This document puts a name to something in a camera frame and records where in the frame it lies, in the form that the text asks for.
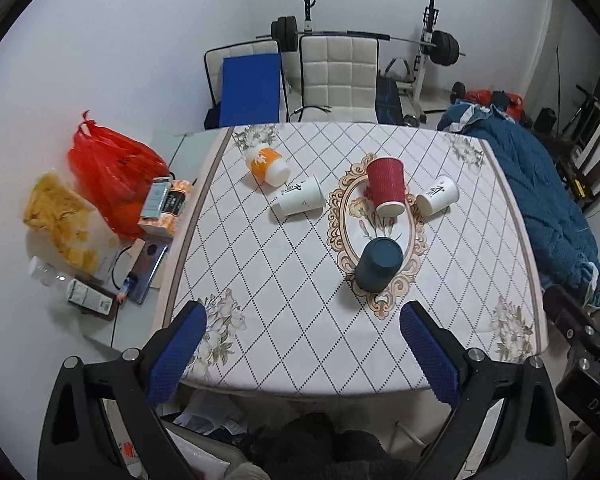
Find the dark teal cup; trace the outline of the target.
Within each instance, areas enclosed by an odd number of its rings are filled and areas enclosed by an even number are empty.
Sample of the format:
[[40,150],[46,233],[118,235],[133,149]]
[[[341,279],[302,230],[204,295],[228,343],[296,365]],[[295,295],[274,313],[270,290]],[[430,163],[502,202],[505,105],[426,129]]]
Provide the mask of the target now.
[[392,238],[376,237],[366,244],[354,270],[354,280],[364,292],[381,292],[403,264],[401,246]]

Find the white paper cup right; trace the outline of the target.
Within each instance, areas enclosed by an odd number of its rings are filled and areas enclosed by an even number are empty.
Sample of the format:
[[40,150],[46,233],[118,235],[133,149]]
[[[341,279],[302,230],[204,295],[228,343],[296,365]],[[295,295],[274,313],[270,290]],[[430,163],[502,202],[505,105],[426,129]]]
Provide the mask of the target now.
[[460,190],[453,179],[440,176],[429,188],[416,196],[416,205],[424,217],[431,217],[460,199]]

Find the white paper cup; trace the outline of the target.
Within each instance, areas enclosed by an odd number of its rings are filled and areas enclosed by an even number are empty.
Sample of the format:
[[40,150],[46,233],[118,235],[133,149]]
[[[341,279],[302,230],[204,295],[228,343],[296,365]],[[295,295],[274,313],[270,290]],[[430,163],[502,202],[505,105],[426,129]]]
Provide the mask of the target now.
[[274,205],[284,216],[291,216],[292,214],[302,214],[302,212],[321,209],[324,203],[325,196],[320,182],[317,181],[315,176],[311,176],[280,192]]
[[460,190],[453,179],[440,176],[429,188],[416,196],[416,205],[424,217],[431,217],[460,199]]

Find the white paper cup left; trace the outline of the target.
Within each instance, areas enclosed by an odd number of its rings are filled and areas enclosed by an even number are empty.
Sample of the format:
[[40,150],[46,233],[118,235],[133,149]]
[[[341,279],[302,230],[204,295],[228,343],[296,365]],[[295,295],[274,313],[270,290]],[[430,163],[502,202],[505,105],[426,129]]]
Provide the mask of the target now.
[[292,214],[302,214],[302,212],[321,209],[324,203],[325,196],[320,182],[317,181],[315,176],[311,176],[280,192],[274,205],[284,216],[291,216]]

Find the orange white cup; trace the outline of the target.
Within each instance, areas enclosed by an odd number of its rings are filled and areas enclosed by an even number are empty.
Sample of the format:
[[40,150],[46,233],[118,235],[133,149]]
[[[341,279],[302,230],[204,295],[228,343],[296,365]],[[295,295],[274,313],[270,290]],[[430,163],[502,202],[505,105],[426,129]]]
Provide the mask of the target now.
[[287,182],[291,170],[283,155],[271,145],[261,143],[245,151],[246,164],[259,182],[279,188]]

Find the red paper cup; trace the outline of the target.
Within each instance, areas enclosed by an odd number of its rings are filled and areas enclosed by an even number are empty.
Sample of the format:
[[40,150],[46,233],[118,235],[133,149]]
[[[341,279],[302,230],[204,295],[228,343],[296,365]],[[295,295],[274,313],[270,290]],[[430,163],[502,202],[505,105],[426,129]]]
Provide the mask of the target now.
[[404,166],[400,159],[379,157],[366,168],[372,202],[379,217],[396,218],[405,211]]

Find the blue quilted blanket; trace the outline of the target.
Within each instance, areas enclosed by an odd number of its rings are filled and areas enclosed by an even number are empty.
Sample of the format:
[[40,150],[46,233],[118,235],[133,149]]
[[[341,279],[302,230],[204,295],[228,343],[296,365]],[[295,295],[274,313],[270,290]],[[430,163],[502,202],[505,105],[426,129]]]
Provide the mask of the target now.
[[524,219],[543,288],[562,286],[600,309],[600,258],[585,216],[569,197],[541,142],[505,113],[457,101],[438,128],[489,143]]

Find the blue tablet device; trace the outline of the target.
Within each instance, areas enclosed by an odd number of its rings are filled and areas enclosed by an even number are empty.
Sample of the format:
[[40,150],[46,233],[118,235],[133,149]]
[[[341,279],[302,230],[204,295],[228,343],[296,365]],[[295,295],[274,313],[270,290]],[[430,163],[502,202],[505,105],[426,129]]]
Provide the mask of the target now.
[[134,242],[129,249],[131,267],[119,290],[120,302],[130,300],[134,304],[142,304],[145,301],[169,247],[170,243],[161,238]]

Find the dark wooden chair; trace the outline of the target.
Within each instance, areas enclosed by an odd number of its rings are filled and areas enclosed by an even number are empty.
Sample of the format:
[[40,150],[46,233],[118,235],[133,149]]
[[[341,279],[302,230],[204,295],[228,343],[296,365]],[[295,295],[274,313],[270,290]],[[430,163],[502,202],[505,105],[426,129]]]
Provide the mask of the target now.
[[580,166],[562,157],[556,169],[573,200],[587,212],[600,200],[600,135]]

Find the orange patterned box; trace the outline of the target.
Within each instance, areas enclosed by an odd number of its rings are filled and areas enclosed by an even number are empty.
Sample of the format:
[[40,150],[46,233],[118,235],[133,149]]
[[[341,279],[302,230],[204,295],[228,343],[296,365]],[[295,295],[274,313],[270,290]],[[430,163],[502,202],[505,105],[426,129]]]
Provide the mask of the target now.
[[194,187],[187,180],[172,179],[172,184],[162,213],[158,219],[138,219],[138,226],[147,234],[163,238],[173,238],[178,232],[181,215]]

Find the white packet below table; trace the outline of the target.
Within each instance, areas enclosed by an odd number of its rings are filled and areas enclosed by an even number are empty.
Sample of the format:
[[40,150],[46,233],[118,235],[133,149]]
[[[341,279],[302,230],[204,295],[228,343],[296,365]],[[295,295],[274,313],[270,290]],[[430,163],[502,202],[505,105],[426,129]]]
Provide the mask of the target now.
[[[170,422],[164,422],[163,426],[198,478],[224,479],[239,465],[247,463],[242,452],[234,446],[196,434]],[[149,479],[124,423],[113,422],[111,428],[129,473],[137,479]]]

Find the smartphone on box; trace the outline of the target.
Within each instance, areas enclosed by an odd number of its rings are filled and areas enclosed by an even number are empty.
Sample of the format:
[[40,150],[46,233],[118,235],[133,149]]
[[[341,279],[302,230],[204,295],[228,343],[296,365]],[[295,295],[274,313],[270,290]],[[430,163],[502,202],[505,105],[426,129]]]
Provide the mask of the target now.
[[158,177],[152,180],[140,211],[142,219],[158,219],[162,213],[164,203],[170,192],[172,179],[170,176]]

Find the bag of yellow chips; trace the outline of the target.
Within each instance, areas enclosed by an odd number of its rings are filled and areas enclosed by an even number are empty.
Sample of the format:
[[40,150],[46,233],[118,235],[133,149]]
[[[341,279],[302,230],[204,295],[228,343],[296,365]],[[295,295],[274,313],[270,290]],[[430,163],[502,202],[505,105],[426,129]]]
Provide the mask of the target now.
[[39,176],[32,186],[22,221],[41,233],[73,269],[106,281],[120,238],[97,208],[65,184],[55,170]]

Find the clear plastic bottle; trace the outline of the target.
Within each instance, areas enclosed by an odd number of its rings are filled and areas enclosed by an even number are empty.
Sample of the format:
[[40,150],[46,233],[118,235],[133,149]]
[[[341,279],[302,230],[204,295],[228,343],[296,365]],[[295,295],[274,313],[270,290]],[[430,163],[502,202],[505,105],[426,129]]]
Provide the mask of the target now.
[[30,259],[28,272],[31,278],[44,286],[60,290],[68,304],[87,314],[111,321],[118,312],[117,298],[113,292],[97,283],[58,271],[37,256]]

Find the diamond pattern floral tablecloth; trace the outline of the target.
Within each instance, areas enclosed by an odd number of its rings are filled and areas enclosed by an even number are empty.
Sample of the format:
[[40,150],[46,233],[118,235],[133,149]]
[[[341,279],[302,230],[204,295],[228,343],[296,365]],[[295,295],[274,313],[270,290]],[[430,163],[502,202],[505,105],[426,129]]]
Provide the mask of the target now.
[[[162,288],[162,313],[190,300],[208,312],[184,382],[276,396],[367,396],[426,384],[400,333],[418,301],[460,343],[519,362],[548,345],[541,286],[514,194],[489,144],[428,129],[344,122],[270,128],[292,183],[315,176],[321,209],[282,217],[274,188],[246,166],[233,129],[186,134],[172,159],[196,182],[183,243]],[[366,168],[404,166],[405,211],[379,217]],[[424,217],[416,196],[440,176],[457,203]],[[363,249],[395,240],[403,264],[381,292],[354,280]]]

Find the red plastic bag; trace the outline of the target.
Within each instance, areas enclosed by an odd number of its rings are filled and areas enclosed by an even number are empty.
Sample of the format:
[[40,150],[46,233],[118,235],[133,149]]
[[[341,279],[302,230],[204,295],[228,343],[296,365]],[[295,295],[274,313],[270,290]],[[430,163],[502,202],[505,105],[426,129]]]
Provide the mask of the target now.
[[67,159],[78,192],[98,209],[110,229],[127,240],[140,237],[138,220],[152,180],[170,174],[163,158],[84,112]]

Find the red bag on floor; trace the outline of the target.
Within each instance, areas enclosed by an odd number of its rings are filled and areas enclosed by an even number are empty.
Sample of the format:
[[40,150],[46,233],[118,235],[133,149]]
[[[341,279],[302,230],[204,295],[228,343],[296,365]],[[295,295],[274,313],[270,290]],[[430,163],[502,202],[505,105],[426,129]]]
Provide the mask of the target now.
[[485,107],[495,106],[517,122],[524,118],[524,101],[515,93],[502,90],[468,90],[465,93],[465,99]]

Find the blue board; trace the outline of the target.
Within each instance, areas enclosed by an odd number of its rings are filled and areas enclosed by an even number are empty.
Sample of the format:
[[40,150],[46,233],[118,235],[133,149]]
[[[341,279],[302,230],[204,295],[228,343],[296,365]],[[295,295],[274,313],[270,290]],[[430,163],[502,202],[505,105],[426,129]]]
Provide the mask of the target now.
[[224,58],[221,127],[272,124],[280,113],[280,55]]

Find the black blue bench pad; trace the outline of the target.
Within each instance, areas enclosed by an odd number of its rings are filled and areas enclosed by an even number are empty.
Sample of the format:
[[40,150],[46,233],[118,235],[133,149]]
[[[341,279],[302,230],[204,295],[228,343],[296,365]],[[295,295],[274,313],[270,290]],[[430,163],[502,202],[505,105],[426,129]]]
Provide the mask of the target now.
[[378,77],[375,110],[377,121],[380,124],[404,125],[400,93],[394,80],[386,77]]

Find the white quilted chair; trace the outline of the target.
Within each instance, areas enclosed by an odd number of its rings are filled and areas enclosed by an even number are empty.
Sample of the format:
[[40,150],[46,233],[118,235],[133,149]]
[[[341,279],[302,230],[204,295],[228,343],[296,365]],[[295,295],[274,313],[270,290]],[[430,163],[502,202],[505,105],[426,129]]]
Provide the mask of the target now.
[[379,44],[376,39],[308,35],[299,40],[298,122],[376,124]]

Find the white weight rack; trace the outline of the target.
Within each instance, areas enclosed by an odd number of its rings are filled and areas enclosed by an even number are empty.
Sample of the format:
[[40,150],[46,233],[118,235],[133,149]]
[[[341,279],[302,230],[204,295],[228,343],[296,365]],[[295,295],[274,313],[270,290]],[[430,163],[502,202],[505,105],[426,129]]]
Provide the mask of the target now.
[[417,47],[414,61],[408,62],[403,59],[404,64],[408,67],[407,75],[398,85],[399,91],[403,92],[404,96],[413,107],[414,114],[418,120],[424,124],[427,119],[427,112],[420,105],[420,96],[422,95],[422,87],[424,86],[427,62],[430,59],[430,53],[434,50],[434,44],[431,42],[434,36],[434,25],[437,23],[439,10],[434,4],[434,0],[429,0],[422,14],[422,31],[418,39],[401,38],[390,36],[383,32],[363,32],[362,30],[313,30],[311,21],[312,8],[315,6],[316,0],[303,0],[304,2],[304,29],[300,32],[301,36],[306,35],[332,35],[332,36],[353,36],[372,38],[378,41],[400,41],[406,44],[414,44]]

